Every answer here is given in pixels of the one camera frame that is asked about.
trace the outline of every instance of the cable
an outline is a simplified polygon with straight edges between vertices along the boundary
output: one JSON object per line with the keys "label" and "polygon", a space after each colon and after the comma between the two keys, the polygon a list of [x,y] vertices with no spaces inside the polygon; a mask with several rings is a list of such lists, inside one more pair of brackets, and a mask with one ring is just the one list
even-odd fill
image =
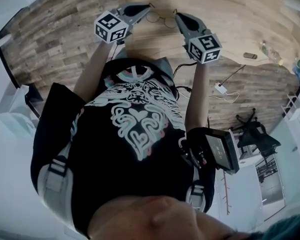
{"label": "cable", "polygon": [[[182,85],[177,86],[177,87],[176,87],[176,90],[178,91],[179,96],[177,97],[176,100],[179,99],[180,95],[182,95],[183,97],[185,97],[185,98],[187,98],[187,99],[190,99],[190,97],[184,95],[181,91],[178,90],[178,89],[180,89],[180,88],[186,89],[189,93],[192,92],[192,89],[191,89],[190,87],[182,86]],[[239,96],[240,96],[240,93],[237,92],[237,91],[232,92],[232,93],[227,93],[227,92],[225,92],[225,94],[228,95],[228,96],[232,96],[232,95],[234,95],[234,94],[238,94],[238,96],[237,96],[233,101],[230,101],[230,100],[227,100],[226,98],[222,98],[222,97],[218,97],[218,96],[209,96],[209,98],[216,98],[216,99],[219,99],[219,100],[224,100],[224,101],[229,102],[229,103],[234,103],[234,102],[239,98]]]}
{"label": "cable", "polygon": [[222,98],[222,97],[217,97],[217,96],[210,96],[209,98],[216,98],[216,99],[219,99],[219,100],[225,100],[226,102],[229,102],[229,103],[234,103],[240,96],[240,93],[235,91],[235,92],[232,92],[232,93],[225,93],[226,95],[228,96],[231,96],[233,94],[238,94],[238,96],[233,100],[233,101],[230,101],[230,100],[227,100],[226,98]]}
{"label": "cable", "polygon": [[177,96],[176,100],[179,100],[180,95],[182,95],[183,97],[185,97],[185,98],[187,98],[187,99],[190,99],[190,97],[184,95],[182,92],[180,92],[180,91],[178,90],[178,89],[180,89],[180,88],[186,89],[189,93],[192,92],[192,89],[191,89],[190,87],[188,87],[188,86],[182,86],[182,85],[177,86],[177,87],[176,87],[176,90],[177,90],[178,96]]}
{"label": "cable", "polygon": [[196,64],[197,64],[197,62],[190,63],[190,64],[180,64],[179,66],[176,67],[176,69],[175,69],[175,71],[174,71],[174,73],[173,73],[173,77],[176,76],[177,71],[178,71],[181,67],[183,67],[183,66],[193,66],[193,65],[196,65]]}
{"label": "cable", "polygon": [[190,97],[187,97],[186,95],[184,95],[181,91],[178,91],[179,94],[181,94],[183,97],[187,98],[187,99],[190,99]]}
{"label": "cable", "polygon": [[116,44],[116,47],[114,49],[114,52],[112,54],[112,57],[111,57],[110,61],[112,61],[112,59],[114,58],[117,48],[118,48],[118,44]]}
{"label": "cable", "polygon": [[239,70],[242,70],[245,66],[246,66],[246,65],[240,67],[236,72],[234,72],[234,73],[232,73],[231,75],[229,75],[229,76],[227,77],[227,79],[224,80],[219,86],[222,86],[222,85],[223,85],[230,77],[232,77],[232,76],[233,76],[235,73],[237,73]]}

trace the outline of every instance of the small device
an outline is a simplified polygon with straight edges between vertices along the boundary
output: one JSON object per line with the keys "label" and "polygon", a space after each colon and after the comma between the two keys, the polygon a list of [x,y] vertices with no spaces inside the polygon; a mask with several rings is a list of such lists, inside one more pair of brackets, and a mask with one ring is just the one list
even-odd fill
{"label": "small device", "polygon": [[177,12],[176,23],[184,35],[184,48],[190,58],[201,64],[219,59],[222,45],[216,34],[212,34],[203,21],[193,15]]}
{"label": "small device", "polygon": [[234,139],[229,131],[199,127],[186,134],[188,147],[192,150],[199,169],[214,163],[216,169],[223,169],[232,175],[239,171],[239,163]]}
{"label": "small device", "polygon": [[221,94],[225,94],[227,92],[227,89],[219,82],[214,85],[214,88],[216,88]]}
{"label": "small device", "polygon": [[110,44],[131,34],[134,24],[139,23],[150,11],[150,4],[126,3],[111,11],[105,11],[94,21],[94,33]]}

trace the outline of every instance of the wooden table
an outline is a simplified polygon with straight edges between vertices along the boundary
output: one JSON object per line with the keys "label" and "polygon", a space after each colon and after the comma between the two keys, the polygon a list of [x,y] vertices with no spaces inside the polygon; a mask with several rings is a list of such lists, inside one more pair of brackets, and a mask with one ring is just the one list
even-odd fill
{"label": "wooden table", "polygon": [[[295,58],[300,58],[300,13],[288,8],[282,0],[119,0],[152,3],[161,17],[173,17],[174,9],[192,14],[216,33],[222,43],[222,56],[239,64],[258,66],[271,63],[260,51],[265,40],[280,53],[292,72]],[[178,27],[170,29],[163,20],[156,23],[142,20],[126,39],[130,56],[159,59],[186,52],[184,37]],[[256,59],[244,53],[257,55]]]}

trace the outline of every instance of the black t-shirt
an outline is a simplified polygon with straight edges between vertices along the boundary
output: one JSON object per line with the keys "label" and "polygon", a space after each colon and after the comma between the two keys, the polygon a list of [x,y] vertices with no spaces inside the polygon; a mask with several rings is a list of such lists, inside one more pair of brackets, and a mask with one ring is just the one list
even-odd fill
{"label": "black t-shirt", "polygon": [[75,228],[87,235],[95,211],[127,195],[185,201],[194,169],[181,156],[185,125],[172,79],[151,63],[106,64],[96,98],[85,103],[65,86],[51,87],[34,138],[31,178],[71,141]]}

